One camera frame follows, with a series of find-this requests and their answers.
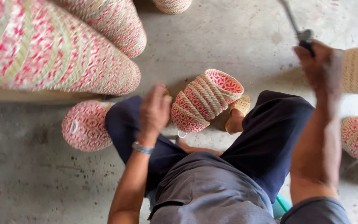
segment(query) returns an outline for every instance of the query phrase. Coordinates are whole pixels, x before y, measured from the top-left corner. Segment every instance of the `dark blue pants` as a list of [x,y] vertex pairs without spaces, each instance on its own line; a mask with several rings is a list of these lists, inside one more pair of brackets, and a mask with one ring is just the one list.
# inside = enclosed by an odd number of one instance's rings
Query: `dark blue pants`
[[[107,131],[124,163],[140,129],[141,103],[141,97],[134,96],[113,105],[106,115]],[[300,96],[261,92],[255,108],[243,120],[244,131],[221,158],[250,176],[273,203],[289,173],[294,146],[312,112],[313,107]],[[155,189],[169,169],[186,156],[180,147],[160,135],[149,161],[146,192]]]

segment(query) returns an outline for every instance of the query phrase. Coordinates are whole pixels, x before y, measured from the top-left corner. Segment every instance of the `metal ring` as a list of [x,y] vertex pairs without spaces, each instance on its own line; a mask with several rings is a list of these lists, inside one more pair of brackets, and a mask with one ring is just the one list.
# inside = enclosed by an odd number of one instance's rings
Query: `metal ring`
[[183,136],[183,137],[180,136],[180,135],[179,135],[179,130],[178,130],[178,137],[179,137],[179,138],[184,138],[184,137],[186,137],[186,135],[187,135],[187,132],[186,132],[185,136]]

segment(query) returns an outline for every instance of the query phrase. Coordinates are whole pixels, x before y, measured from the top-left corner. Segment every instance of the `woven sandal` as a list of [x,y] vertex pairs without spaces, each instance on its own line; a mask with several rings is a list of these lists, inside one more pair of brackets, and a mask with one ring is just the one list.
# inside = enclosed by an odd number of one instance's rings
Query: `woven sandal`
[[246,94],[243,94],[240,99],[234,101],[233,104],[231,104],[230,111],[229,111],[229,119],[227,120],[226,125],[225,125],[226,131],[227,131],[227,127],[229,126],[229,121],[230,121],[230,118],[231,118],[231,110],[232,109],[237,109],[245,117],[246,114],[248,113],[248,110],[249,110],[250,106],[251,106],[251,99]]

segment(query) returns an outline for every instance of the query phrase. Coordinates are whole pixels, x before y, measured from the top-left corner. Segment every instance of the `person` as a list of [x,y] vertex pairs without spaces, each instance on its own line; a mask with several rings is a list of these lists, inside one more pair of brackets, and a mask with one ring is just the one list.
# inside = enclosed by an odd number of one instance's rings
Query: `person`
[[221,155],[160,134],[171,104],[163,84],[144,100],[115,104],[106,128],[126,168],[108,223],[137,224],[145,195],[151,224],[276,223],[272,203],[289,172],[294,206],[281,223],[350,223],[336,193],[343,52],[317,41],[312,49],[315,57],[302,47],[294,51],[316,108],[299,96],[263,91],[247,115],[231,111],[227,131],[242,133]]

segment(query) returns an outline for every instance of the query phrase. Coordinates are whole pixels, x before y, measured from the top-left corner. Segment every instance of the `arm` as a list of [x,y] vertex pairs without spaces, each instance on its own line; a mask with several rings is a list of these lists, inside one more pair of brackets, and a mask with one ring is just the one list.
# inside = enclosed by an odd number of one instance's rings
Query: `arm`
[[312,48],[316,53],[315,58],[304,48],[294,49],[315,91],[317,104],[292,155],[290,173],[293,204],[316,196],[338,198],[336,188],[342,153],[338,110],[343,51],[319,42],[314,42]]
[[[169,120],[170,97],[163,97],[165,87],[157,84],[140,106],[141,129],[138,141],[153,148],[161,129]],[[108,224],[137,224],[146,189],[150,155],[133,151],[111,203]]]

